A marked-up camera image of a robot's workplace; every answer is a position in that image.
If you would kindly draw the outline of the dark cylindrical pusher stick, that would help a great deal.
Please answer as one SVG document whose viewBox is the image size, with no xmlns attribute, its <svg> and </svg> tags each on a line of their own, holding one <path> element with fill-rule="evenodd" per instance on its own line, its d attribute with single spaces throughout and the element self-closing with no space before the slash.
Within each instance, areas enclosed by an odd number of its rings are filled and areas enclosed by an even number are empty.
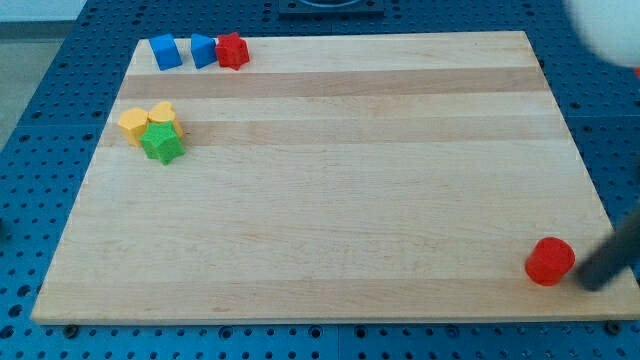
<svg viewBox="0 0 640 360">
<path fill-rule="evenodd" d="M 583 260 L 577 283 L 587 291 L 599 291 L 621 271 L 639 260 L 639 208 L 633 211 Z"/>
</svg>

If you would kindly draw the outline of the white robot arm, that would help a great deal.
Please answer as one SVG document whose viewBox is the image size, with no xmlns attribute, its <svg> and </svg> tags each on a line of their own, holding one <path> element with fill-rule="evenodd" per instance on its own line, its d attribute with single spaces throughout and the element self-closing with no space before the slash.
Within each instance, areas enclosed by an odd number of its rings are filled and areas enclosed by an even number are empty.
<svg viewBox="0 0 640 360">
<path fill-rule="evenodd" d="M 600 59 L 639 68 L 639 0 L 565 0 L 568 18 L 586 48 Z M 639 261 L 639 210 L 634 209 L 576 270 L 578 284 L 599 291 Z"/>
</svg>

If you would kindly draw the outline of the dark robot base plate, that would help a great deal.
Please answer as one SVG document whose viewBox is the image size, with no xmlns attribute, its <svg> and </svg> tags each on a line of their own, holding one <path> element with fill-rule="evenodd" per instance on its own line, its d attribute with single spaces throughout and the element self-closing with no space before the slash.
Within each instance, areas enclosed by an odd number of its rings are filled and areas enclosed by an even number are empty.
<svg viewBox="0 0 640 360">
<path fill-rule="evenodd" d="M 380 15 L 384 0 L 277 0 L 280 17 Z"/>
</svg>

